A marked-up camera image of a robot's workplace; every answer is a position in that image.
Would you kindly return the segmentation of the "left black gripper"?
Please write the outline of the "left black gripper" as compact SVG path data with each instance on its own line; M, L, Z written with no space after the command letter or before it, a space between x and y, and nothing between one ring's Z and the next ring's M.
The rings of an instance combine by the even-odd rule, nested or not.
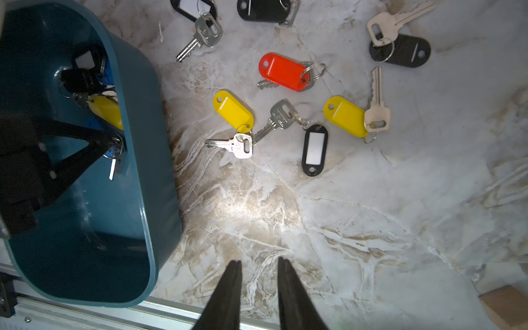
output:
M52 165L47 136L85 140L89 144ZM25 114L1 116L1 234L18 235L37 225L34 213L54 203L121 137Z

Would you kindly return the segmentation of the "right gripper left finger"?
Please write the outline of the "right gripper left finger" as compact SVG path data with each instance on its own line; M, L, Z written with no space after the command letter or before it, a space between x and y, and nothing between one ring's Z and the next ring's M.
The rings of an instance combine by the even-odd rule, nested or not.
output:
M192 329L240 329L242 263L231 261Z

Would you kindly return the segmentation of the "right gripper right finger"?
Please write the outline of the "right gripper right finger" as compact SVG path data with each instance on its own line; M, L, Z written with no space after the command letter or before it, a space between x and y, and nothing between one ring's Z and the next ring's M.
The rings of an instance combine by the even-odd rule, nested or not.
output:
M292 263L283 257L278 262L277 284L281 329L328 329Z

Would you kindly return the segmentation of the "solid blue tag key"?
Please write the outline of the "solid blue tag key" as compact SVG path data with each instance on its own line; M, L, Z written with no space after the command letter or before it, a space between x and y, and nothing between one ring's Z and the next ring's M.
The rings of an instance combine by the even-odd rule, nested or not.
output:
M105 158L111 160L111 167L109 172L109 180L113 181L118 166L119 159L125 152L125 143L120 137L112 138L112 145L110 149L103 155Z

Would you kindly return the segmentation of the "black white tag key box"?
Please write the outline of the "black white tag key box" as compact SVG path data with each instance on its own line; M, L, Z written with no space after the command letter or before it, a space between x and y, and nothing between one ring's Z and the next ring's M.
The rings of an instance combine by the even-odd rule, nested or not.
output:
M107 62L106 51L98 45L78 48L72 59L75 68L89 70L99 81L104 77Z

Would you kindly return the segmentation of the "teal plastic storage box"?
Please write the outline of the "teal plastic storage box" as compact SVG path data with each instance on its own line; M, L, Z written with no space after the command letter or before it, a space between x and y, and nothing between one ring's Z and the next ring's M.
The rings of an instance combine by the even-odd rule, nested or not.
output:
M11 261L45 298L130 307L153 291L182 225L157 74L146 56L75 1L10 1L1 33L1 116L103 126L65 97L60 73L83 46L107 53L123 119L116 167L99 158L34 228L8 239Z

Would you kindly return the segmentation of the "white black tag key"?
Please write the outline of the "white black tag key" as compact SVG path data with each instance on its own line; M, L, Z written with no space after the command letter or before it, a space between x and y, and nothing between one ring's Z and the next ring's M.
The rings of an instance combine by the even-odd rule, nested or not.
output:
M222 36L222 27L210 12L199 14L195 21L193 39L176 56L175 60L181 63L195 48L201 48L202 46L214 48Z

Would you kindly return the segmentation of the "red tag key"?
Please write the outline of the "red tag key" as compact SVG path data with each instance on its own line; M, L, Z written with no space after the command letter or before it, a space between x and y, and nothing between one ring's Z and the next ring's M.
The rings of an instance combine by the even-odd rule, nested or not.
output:
M297 62L276 53L263 55L258 67L263 78L259 89L282 86L295 92L310 89L327 69L324 63Z

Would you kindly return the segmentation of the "solid black tag key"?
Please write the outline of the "solid black tag key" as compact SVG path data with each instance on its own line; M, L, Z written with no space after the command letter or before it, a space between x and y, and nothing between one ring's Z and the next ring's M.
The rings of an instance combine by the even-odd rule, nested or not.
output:
M296 0L239 0L236 8L244 21L291 26L300 4Z
M401 34L408 22L434 10L436 3L427 1L410 12L390 14L381 12L367 22L371 37L368 48L370 57L376 63L389 63L402 67L417 68L430 58L431 46L424 38Z

